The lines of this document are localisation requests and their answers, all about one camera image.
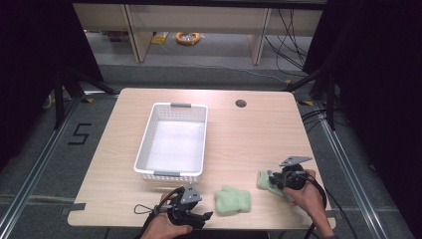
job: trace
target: white basket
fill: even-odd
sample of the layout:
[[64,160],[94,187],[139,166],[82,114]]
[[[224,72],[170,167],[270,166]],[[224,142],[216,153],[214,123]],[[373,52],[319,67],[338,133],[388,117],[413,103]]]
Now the white basket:
[[133,169],[146,180],[198,182],[207,116],[203,105],[154,104]]

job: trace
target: light wood surface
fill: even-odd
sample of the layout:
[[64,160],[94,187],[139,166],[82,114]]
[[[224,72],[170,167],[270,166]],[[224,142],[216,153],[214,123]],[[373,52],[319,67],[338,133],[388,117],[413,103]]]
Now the light wood surface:
[[[247,105],[238,108],[237,100]],[[145,181],[133,170],[150,110],[159,102],[209,108],[204,171],[195,184],[203,200],[193,210],[197,214],[214,211],[204,228],[280,230],[311,225],[307,215],[291,207],[288,199],[257,186],[258,171],[281,171],[279,163],[290,155],[314,157],[292,94],[150,89],[121,91],[75,201],[87,203],[86,208],[71,212],[71,225],[142,226],[147,214],[134,214],[134,206],[153,207],[162,193],[180,186]],[[314,160],[303,167],[318,172]],[[318,174],[316,179],[322,184]],[[219,215],[214,194],[223,185],[248,190],[251,212]],[[335,225],[333,218],[329,222]]]

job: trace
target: gray carpet floor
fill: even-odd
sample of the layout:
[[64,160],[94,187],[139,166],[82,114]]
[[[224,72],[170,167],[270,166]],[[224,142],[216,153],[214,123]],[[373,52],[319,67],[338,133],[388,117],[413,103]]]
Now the gray carpet floor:
[[[279,91],[286,86],[285,80],[297,81],[300,79],[300,77],[286,75],[275,69],[265,69],[264,67],[249,70],[256,75],[221,68],[101,64],[105,82],[116,90],[125,87],[138,87]],[[257,75],[271,75],[276,76],[277,79]],[[94,90],[86,84],[83,84],[83,87],[86,90]],[[296,99],[298,101],[308,100],[311,87],[312,84],[308,84],[295,91]],[[116,98],[95,98],[90,104],[79,103],[70,118],[59,146],[9,238],[133,238],[137,235],[139,228],[73,227],[67,223],[67,208],[72,204],[84,180],[115,101]],[[315,110],[312,106],[298,107],[302,115]],[[13,195],[19,191],[47,143],[53,131],[54,120],[55,108],[53,105],[40,115],[32,131],[28,134],[21,153],[12,158],[0,173],[0,210],[2,212],[10,204]],[[337,121],[336,133],[370,201],[375,206],[387,235],[390,238],[413,238],[376,171],[367,166],[370,159],[360,145],[352,125],[348,125],[346,115],[337,111],[335,120]],[[89,137],[83,145],[69,145],[69,142],[81,140],[79,137],[73,136],[79,123],[91,124],[80,129],[80,132],[88,133]],[[309,130],[308,136],[324,185],[345,211],[358,238],[372,238],[321,124],[312,121],[305,122],[305,126]],[[341,238],[353,238],[346,220],[338,212],[338,207],[332,199],[330,203],[336,212],[335,233]],[[305,232],[272,231],[270,235],[272,239],[303,238]]]

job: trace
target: table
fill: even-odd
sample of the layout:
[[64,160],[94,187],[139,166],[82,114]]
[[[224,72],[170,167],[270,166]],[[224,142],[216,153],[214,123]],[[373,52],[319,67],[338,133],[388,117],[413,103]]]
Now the table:
[[[237,107],[238,100],[247,105]],[[180,186],[145,181],[133,170],[151,107],[157,102],[203,104],[209,109],[204,171],[195,184],[203,200],[194,213],[215,211],[214,193],[223,185],[251,193],[251,212],[214,213],[204,228],[309,228],[312,222],[300,208],[256,185],[259,170],[281,171],[279,162],[290,155],[314,157],[292,94],[166,89],[121,91],[75,200],[86,203],[85,210],[71,211],[71,225],[140,227],[147,214],[134,214],[134,206],[153,207],[162,193]],[[314,160],[303,166],[317,171]],[[316,179],[322,185],[318,174]],[[329,222],[334,227],[334,219]]]

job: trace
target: green glove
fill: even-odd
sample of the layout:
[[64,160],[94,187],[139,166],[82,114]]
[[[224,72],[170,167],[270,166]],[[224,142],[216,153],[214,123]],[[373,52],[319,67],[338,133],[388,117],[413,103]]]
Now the green glove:
[[249,191],[223,186],[215,193],[216,209],[220,214],[229,215],[237,212],[251,211],[251,194]]
[[257,184],[260,188],[262,189],[267,189],[279,196],[284,196],[285,194],[283,193],[282,190],[280,190],[277,185],[271,184],[270,183],[270,179],[269,177],[273,175],[273,172],[268,170],[268,171],[259,171],[258,172],[258,181]]

